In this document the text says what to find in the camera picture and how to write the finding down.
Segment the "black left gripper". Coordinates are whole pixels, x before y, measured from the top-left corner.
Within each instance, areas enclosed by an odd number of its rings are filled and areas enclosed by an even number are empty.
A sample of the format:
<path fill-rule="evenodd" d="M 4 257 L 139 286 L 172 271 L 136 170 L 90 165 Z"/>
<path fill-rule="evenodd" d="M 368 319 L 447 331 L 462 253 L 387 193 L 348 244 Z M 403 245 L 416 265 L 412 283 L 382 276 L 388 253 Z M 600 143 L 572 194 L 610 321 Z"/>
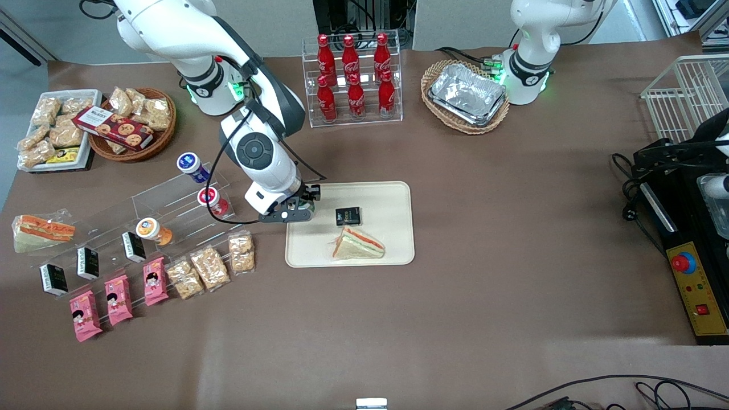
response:
<path fill-rule="evenodd" d="M 683 165 L 725 167 L 727 159 L 727 136 L 709 138 L 706 142 L 698 142 L 695 138 L 681 143 L 658 140 L 635 151 L 633 173 L 661 173 Z"/>

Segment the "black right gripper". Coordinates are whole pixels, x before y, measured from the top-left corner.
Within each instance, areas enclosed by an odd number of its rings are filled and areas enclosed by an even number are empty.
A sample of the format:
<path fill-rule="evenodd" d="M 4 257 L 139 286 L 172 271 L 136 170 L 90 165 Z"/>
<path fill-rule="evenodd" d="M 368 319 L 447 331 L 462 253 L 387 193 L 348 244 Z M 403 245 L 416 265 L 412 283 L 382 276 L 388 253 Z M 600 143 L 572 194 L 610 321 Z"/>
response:
<path fill-rule="evenodd" d="M 320 184 L 303 184 L 300 194 L 294 194 L 282 202 L 278 207 L 281 214 L 293 214 L 299 211 L 308 210 L 314 213 L 316 202 L 313 200 L 305 200 L 305 198 L 320 198 Z"/>

